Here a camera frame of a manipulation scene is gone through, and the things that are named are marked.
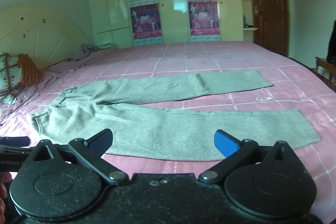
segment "black television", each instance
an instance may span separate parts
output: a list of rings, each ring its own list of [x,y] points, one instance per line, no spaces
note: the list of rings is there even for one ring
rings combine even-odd
[[[327,62],[336,65],[336,20],[334,22],[334,29],[329,42]]]

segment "blue gripper pad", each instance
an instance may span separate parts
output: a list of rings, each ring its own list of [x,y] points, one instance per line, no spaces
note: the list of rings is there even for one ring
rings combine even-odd
[[[231,156],[239,150],[241,141],[229,135],[225,131],[218,129],[214,136],[215,147],[225,158]]]

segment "brown wooden door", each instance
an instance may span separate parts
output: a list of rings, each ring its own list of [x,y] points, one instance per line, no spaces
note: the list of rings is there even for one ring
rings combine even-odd
[[[254,0],[254,43],[281,55],[288,55],[287,0]]]

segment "wooden table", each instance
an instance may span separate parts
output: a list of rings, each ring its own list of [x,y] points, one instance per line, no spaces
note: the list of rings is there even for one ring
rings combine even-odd
[[[325,78],[322,74],[320,74],[319,67],[324,68],[327,72],[329,72],[329,79]],[[316,57],[316,69],[315,74],[322,79],[332,90],[336,90],[336,66],[327,62],[325,58]]]

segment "patterned pillow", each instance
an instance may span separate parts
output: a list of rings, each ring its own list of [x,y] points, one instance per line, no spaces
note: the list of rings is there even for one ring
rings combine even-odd
[[[18,54],[17,57],[22,68],[22,80],[19,86],[26,87],[43,82],[43,72],[36,67],[27,54]]]
[[[14,104],[22,79],[18,57],[0,53],[0,103]]]

